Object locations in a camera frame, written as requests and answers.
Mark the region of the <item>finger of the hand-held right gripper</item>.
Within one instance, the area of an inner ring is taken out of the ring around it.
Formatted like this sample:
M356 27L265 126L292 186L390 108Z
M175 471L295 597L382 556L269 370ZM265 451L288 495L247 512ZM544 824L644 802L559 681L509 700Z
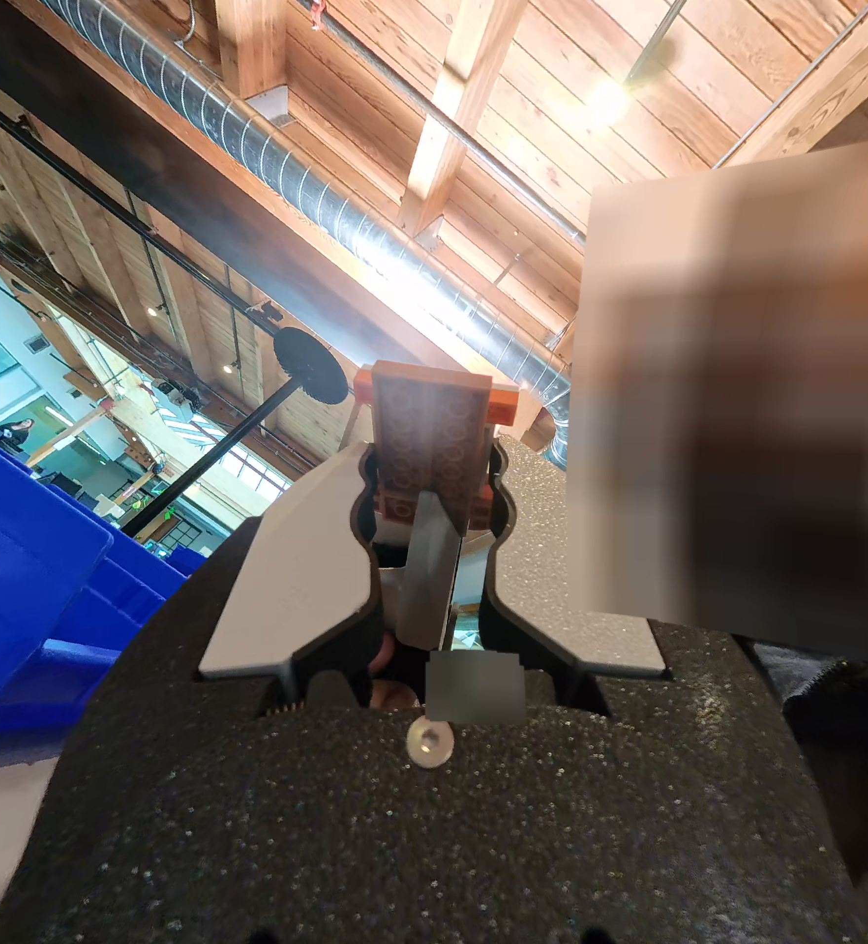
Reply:
M432 491L418 495L411 526L381 519L381 543L406 551L398 580L389 579L395 602L393 630L403 645L441 649L451 612L462 535Z

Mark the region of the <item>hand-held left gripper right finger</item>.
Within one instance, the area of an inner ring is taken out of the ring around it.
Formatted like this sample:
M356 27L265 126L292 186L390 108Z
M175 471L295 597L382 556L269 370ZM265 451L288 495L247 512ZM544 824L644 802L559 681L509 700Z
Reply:
M508 508L490 550L487 601L566 670L660 677L647 619L582 610L569 600L566 477L522 442L496 438L494 493Z

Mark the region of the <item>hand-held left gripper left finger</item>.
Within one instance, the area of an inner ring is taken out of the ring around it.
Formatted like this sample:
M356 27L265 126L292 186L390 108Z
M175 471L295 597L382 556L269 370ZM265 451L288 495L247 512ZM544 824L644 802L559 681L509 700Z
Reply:
M351 674L375 655L375 564L357 533L367 442L295 482L263 514L199 664L204 679Z

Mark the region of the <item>orange lego model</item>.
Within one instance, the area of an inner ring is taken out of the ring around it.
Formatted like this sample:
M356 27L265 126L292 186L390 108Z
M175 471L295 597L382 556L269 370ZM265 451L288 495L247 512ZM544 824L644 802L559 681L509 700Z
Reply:
M354 393L371 408L381 519L412 526L420 494L431 492L460 536L486 530L495 429L513 424L519 388L488 375L379 360L357 372Z

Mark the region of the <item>person's right hand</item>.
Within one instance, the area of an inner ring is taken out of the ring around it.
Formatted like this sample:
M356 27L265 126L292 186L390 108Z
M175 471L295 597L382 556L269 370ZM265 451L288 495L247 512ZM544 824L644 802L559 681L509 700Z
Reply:
M370 707L382 711L419 708L424 702L428 655L385 631L381 647L368 666Z

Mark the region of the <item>ceiling projector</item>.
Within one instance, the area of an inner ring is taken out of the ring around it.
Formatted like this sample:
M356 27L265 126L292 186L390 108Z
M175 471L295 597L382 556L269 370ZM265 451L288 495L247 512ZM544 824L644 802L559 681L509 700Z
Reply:
M186 385L172 381L153 381L152 392L161 405L177 412L186 411L189 414L198 413L203 406L199 393Z

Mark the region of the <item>large blue plastic bin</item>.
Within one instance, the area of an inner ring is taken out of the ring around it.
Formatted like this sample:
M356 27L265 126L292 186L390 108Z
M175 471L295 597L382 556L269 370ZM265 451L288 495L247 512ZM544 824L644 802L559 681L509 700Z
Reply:
M204 561L153 555L0 449L0 733L75 724Z

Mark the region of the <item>metal ceiling pipe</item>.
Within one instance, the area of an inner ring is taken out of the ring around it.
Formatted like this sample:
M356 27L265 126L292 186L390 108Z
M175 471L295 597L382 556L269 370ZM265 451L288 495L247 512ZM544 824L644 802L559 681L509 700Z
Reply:
M416 236L442 214L468 152L572 242L584 245L581 230L475 140L527 2L462 2L432 99L331 16L325 3L301 4L308 8L314 30L329 32L348 46L426 115L398 218L403 230Z

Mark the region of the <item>bright ceiling lamp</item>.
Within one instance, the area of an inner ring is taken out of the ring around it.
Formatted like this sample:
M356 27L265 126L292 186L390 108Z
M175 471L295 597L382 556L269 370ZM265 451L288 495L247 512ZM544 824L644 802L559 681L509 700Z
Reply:
M601 77L586 96L583 120L590 132L602 132L626 117L631 102L632 96L624 84Z

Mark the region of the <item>silver spiral ventilation duct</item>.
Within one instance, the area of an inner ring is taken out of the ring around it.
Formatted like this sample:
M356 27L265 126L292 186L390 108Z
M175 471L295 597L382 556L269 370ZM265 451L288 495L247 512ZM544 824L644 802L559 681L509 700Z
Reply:
M569 368L542 340L323 180L279 141L277 128L260 112L212 80L173 41L152 34L133 12L122 11L120 2L45 1L43 6L368 266L385 289L405 294L409 313L440 324L534 395L555 424L544 455L565 469Z

